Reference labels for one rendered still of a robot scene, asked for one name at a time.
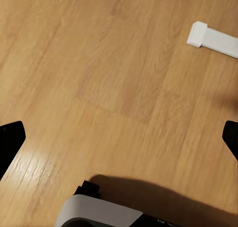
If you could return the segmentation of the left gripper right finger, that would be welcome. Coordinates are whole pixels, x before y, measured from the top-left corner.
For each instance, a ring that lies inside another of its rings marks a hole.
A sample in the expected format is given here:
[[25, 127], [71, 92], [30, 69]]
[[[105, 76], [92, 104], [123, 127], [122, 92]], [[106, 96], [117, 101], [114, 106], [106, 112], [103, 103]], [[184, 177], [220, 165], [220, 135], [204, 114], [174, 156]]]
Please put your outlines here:
[[238, 123], [226, 121], [222, 138], [238, 161]]

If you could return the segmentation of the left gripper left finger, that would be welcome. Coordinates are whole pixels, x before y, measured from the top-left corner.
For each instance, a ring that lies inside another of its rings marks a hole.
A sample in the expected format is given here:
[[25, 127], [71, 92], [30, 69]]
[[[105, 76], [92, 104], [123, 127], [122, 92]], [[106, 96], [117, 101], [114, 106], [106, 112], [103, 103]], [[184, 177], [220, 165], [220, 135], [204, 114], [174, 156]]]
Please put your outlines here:
[[26, 140], [22, 121], [0, 126], [0, 180]]

